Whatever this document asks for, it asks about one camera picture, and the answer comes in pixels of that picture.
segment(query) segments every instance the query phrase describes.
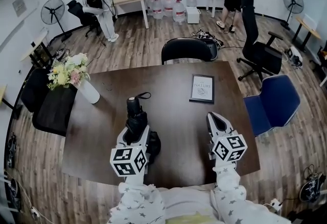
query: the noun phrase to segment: black picture frame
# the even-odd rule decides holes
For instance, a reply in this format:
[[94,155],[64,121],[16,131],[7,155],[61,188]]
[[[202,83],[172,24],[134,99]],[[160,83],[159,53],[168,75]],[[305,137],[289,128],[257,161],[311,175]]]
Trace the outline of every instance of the black picture frame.
[[[193,86],[194,86],[194,76],[197,76],[197,77],[205,77],[205,78],[212,78],[212,81],[213,81],[213,95],[212,95],[212,100],[209,100],[209,99],[198,99],[198,98],[193,98],[192,97]],[[215,77],[214,76],[208,76],[208,75],[202,75],[202,74],[193,74],[192,75],[192,87],[191,87],[190,102],[206,103],[206,104],[214,104],[215,103]]]

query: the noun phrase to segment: black shorts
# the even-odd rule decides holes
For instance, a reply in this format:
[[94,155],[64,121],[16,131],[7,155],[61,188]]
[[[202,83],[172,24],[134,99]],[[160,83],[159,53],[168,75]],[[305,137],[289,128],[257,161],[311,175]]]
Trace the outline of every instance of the black shorts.
[[229,12],[241,11],[241,0],[225,0],[224,6]]

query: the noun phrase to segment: person in white pants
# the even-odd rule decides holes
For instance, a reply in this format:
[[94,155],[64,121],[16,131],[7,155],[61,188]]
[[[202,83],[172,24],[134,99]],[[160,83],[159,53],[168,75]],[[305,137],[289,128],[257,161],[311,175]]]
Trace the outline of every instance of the person in white pants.
[[103,9],[103,13],[100,15],[96,15],[99,24],[101,26],[102,32],[104,36],[107,38],[109,42],[115,42],[119,35],[115,33],[114,26],[113,26],[113,13],[114,9],[111,7],[110,0],[101,0],[102,7],[99,5],[97,8]]
[[144,174],[119,184],[123,195],[110,210],[112,224],[290,224],[263,205],[246,200],[235,164],[216,159],[217,187],[157,189],[144,185]]

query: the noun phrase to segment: pink flower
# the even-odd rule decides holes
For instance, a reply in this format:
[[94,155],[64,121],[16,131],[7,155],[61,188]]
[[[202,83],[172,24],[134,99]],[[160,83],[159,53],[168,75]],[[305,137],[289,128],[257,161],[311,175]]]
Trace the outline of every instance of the pink flower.
[[72,71],[71,73],[71,84],[78,85],[80,84],[80,74],[76,71]]

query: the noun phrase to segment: electric fan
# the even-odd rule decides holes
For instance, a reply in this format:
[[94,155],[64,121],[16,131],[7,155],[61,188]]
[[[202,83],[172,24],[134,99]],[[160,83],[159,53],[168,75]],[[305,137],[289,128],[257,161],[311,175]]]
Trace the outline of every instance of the electric fan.
[[290,11],[290,14],[288,15],[287,21],[282,21],[281,25],[289,30],[288,26],[288,20],[290,19],[291,13],[293,14],[299,14],[303,11],[304,9],[304,2],[303,0],[283,0],[284,5],[287,8],[288,11]]
[[61,41],[67,40],[72,34],[66,33],[59,20],[62,19],[63,14],[65,13],[65,4],[62,0],[49,0],[47,1],[41,10],[41,19],[46,24],[58,23],[64,36],[61,38]]

